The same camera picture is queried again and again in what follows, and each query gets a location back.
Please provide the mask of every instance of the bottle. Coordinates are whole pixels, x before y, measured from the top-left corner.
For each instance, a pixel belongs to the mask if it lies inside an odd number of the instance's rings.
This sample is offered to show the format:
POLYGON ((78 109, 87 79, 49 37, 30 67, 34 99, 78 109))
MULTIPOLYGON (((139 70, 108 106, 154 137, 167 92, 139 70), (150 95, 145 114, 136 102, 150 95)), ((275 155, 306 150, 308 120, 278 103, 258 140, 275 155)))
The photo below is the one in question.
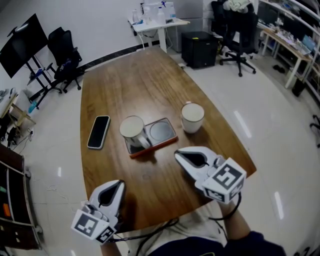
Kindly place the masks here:
POLYGON ((144 11, 143 22, 144 22, 146 25, 149 25, 149 24, 150 24, 149 11, 146 11, 146 10, 144 11))
POLYGON ((36 106, 37 106, 37 102, 35 100, 32 101, 32 103, 28 109, 28 113, 31 114, 31 112, 35 109, 36 106))
POLYGON ((159 25, 166 24, 166 16, 165 16, 164 11, 162 10, 162 7, 159 7, 159 9, 158 9, 157 22, 159 25))
POLYGON ((133 23, 139 22, 137 9, 134 9, 134 10, 132 11, 132 20, 133 20, 133 23))
POLYGON ((169 6, 169 11, 170 11, 170 18, 175 20, 177 16, 176 16, 176 10, 175 10, 174 4, 169 6))

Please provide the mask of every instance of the white desk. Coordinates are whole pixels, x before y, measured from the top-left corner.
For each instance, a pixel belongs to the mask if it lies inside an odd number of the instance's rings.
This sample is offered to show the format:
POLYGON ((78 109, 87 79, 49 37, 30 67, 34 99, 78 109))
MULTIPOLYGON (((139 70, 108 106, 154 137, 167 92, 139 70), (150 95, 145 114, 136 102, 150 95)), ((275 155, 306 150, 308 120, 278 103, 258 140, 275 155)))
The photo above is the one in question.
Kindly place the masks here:
MULTIPOLYGON (((167 52, 167 46, 166 46, 166 33, 165 33, 165 28, 168 27, 173 27, 173 26, 182 26, 182 25, 187 25, 190 22, 185 21, 182 19, 177 18, 174 22, 167 23, 165 25, 159 25, 155 20, 152 20, 149 25, 142 23, 138 25, 133 25, 133 20, 132 17, 128 18, 128 21, 132 25, 133 29, 137 33, 142 33, 150 30, 158 30, 158 36, 159 36, 159 41, 160 41, 160 48, 166 53, 167 52)), ((152 39, 147 37, 147 42, 149 47, 152 46, 152 39)))

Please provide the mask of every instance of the monitor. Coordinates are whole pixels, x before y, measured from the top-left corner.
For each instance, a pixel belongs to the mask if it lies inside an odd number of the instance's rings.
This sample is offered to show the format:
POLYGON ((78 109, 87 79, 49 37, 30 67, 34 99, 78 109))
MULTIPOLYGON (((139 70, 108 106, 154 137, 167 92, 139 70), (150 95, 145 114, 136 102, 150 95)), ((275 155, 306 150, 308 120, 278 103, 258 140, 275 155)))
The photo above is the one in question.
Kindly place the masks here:
POLYGON ((257 15, 266 25, 269 25, 270 23, 275 25, 278 18, 278 11, 269 7, 264 2, 260 2, 257 15))
POLYGON ((0 63, 12 78, 38 51, 48 44, 37 15, 19 27, 0 51, 0 63))

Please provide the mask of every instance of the coaster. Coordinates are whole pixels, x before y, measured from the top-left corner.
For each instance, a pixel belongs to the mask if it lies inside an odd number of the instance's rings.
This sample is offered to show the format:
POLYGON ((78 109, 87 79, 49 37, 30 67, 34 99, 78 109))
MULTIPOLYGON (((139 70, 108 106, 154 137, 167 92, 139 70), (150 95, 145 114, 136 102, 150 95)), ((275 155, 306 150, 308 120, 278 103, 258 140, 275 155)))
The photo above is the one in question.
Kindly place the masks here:
POLYGON ((158 121, 149 123, 145 126, 145 133, 148 136, 147 141, 151 144, 151 147, 135 147, 129 145, 125 141, 126 148, 131 158, 135 158, 146 152, 163 148, 178 140, 178 136, 175 129, 172 127, 168 118, 163 118, 158 121))

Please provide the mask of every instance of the white wall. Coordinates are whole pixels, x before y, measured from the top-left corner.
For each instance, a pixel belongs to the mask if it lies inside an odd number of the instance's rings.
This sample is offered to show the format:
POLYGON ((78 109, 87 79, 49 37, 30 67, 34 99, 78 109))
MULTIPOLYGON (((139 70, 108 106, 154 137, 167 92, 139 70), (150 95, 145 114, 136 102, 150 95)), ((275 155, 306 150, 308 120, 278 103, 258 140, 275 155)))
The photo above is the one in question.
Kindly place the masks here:
MULTIPOLYGON (((9 32, 36 13, 47 36, 58 27, 71 31, 73 45, 78 47, 83 59, 80 65, 83 65, 141 44, 127 22, 127 15, 139 6, 140 0, 11 0, 0 13, 0 49, 8 41, 9 32)), ((47 47, 36 56, 44 66, 55 63, 47 47)), ((36 69, 32 60, 30 64, 36 69)), ((29 74, 29 69, 22 67, 10 79, 0 65, 0 90, 11 87, 24 89, 29 74)), ((37 92, 41 87, 34 81, 28 89, 37 92)))

